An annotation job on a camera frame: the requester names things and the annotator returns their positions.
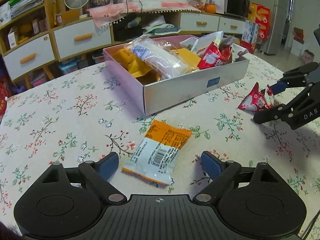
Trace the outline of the long wooden tv cabinet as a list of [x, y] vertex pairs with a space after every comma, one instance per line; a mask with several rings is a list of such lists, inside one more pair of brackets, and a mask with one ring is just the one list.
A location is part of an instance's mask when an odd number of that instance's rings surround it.
[[195, 11], [157, 11], [139, 16], [137, 27], [126, 29], [125, 16], [113, 23], [97, 27], [93, 18], [84, 18], [52, 30], [52, 43], [57, 60], [79, 56], [97, 49], [129, 42], [146, 34], [148, 37], [204, 35], [216, 31], [242, 35], [245, 19]]

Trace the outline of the small yellow snack pack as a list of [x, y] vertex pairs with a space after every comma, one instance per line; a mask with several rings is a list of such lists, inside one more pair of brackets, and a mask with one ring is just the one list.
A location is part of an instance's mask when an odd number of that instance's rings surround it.
[[174, 49], [172, 52], [176, 53], [189, 66], [189, 73], [199, 70], [198, 64], [201, 60], [199, 56], [186, 48]]

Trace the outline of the orange white snack pack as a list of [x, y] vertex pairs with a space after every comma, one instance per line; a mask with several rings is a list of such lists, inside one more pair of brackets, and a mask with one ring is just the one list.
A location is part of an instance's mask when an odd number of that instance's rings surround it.
[[190, 137], [189, 129], [153, 120], [143, 141], [122, 167], [122, 171], [158, 184], [171, 185], [171, 175], [180, 150]]

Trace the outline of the pink cardboard box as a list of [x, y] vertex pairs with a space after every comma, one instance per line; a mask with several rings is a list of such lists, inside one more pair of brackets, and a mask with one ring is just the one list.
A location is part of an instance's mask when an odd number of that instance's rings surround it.
[[245, 77], [249, 59], [142, 84], [115, 59], [123, 44], [103, 49], [107, 71], [119, 81], [121, 88], [144, 115], [151, 115], [176, 106], [191, 98], [228, 85]]

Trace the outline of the floral tablecloth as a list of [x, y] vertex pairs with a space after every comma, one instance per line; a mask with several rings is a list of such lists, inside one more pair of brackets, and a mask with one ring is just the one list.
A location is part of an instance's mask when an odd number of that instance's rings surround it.
[[306, 204], [319, 210], [319, 121], [297, 130], [279, 121], [257, 125], [238, 104], [255, 83], [272, 84], [282, 71], [248, 54], [245, 77], [176, 107], [145, 117], [103, 63], [77, 70], [8, 100], [1, 120], [1, 239], [20, 239], [14, 205], [53, 162], [75, 167], [114, 151], [124, 164], [153, 120], [191, 130], [169, 186], [116, 172], [123, 193], [196, 193], [209, 183], [200, 167], [208, 150], [253, 167], [269, 163]]

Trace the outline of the red snack packet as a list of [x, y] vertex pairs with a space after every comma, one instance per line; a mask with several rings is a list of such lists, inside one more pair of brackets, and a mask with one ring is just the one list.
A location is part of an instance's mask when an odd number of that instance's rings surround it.
[[231, 46], [223, 47], [222, 50], [212, 42], [206, 51], [197, 67], [199, 70], [223, 66], [231, 61]]
[[256, 82], [250, 93], [242, 100], [238, 109], [244, 111], [259, 112], [271, 109], [274, 106], [274, 94], [269, 85], [264, 91], [259, 90], [259, 83]]

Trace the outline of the wooden shelf cabinet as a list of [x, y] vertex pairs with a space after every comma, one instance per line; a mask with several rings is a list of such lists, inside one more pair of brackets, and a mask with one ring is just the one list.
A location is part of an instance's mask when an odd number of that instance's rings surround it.
[[38, 69], [54, 78], [53, 27], [53, 0], [1, 0], [1, 56], [13, 83], [32, 88], [30, 74]]

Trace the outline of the pink cloth runner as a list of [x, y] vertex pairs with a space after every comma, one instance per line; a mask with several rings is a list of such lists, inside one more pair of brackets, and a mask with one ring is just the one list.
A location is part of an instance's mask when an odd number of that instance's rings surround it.
[[102, 28], [112, 23], [119, 23], [129, 14], [177, 11], [200, 12], [199, 9], [192, 7], [187, 3], [161, 1], [109, 4], [101, 7], [90, 8], [87, 11], [89, 15], [93, 18], [95, 26], [98, 28]]

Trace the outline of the orange fruit lower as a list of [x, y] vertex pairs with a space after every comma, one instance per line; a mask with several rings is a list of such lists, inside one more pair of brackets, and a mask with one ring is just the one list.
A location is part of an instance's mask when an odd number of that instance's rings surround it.
[[216, 13], [216, 6], [214, 4], [205, 4], [204, 11], [209, 14], [215, 14]]

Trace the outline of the clear white cracker pack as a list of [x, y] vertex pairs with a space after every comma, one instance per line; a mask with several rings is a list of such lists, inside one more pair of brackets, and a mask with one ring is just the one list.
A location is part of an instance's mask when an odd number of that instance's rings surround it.
[[142, 35], [124, 46], [124, 49], [147, 63], [165, 79], [187, 74], [189, 66], [176, 53], [164, 49], [162, 45], [147, 35]]

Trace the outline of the large yellow snack bag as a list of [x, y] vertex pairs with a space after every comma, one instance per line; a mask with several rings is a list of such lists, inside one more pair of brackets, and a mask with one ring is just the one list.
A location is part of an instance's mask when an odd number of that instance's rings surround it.
[[126, 49], [118, 50], [113, 58], [136, 79], [153, 75], [156, 80], [159, 80], [159, 75], [146, 62]]

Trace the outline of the black open box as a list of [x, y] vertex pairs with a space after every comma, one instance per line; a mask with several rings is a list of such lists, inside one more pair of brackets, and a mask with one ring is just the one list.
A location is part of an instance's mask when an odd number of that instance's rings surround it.
[[115, 41], [127, 41], [143, 35], [140, 14], [128, 14], [113, 24]]

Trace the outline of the silver refrigerator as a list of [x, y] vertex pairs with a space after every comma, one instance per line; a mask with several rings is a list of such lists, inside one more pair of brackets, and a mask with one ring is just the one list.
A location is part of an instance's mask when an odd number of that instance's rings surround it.
[[268, 38], [261, 45], [264, 54], [274, 55], [279, 52], [289, 0], [250, 0], [253, 3], [270, 9], [270, 31]]

